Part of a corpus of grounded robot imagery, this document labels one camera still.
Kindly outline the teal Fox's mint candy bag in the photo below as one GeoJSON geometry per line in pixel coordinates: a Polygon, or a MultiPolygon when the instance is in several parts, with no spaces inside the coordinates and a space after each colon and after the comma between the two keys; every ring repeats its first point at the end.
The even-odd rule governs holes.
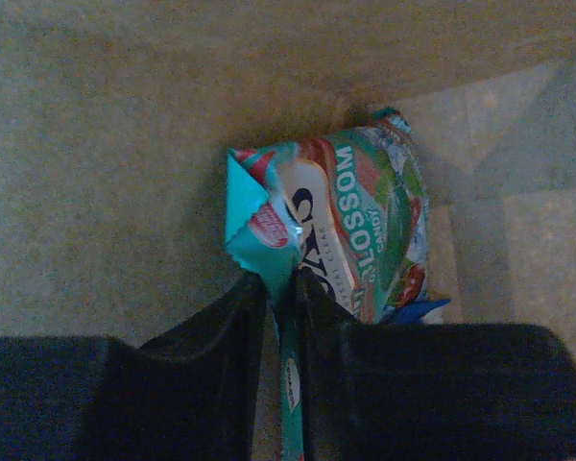
{"type": "Polygon", "coordinates": [[[281,456],[304,456],[296,272],[367,325],[430,300],[429,203],[410,128],[393,109],[356,127],[228,153],[226,245],[257,274],[274,314],[281,368],[281,456]]]}

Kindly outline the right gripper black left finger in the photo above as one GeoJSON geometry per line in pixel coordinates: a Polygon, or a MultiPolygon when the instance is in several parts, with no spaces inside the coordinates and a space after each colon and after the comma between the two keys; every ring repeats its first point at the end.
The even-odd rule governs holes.
{"type": "Polygon", "coordinates": [[[136,348],[0,337],[0,460],[247,460],[267,293],[247,273],[136,348]]]}

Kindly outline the brown paper bag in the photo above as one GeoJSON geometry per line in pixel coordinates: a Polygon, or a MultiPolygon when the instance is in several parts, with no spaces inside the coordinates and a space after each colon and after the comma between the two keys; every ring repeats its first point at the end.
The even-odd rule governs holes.
{"type": "Polygon", "coordinates": [[[386,106],[445,318],[576,354],[576,1],[0,1],[0,335],[169,328],[238,274],[227,148],[386,106]]]}

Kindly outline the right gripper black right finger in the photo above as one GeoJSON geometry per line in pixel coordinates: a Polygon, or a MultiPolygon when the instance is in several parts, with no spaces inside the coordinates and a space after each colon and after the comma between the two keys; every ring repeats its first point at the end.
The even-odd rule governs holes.
{"type": "Polygon", "coordinates": [[[576,457],[576,363],[547,328],[367,325],[295,273],[308,460],[576,457]]]}

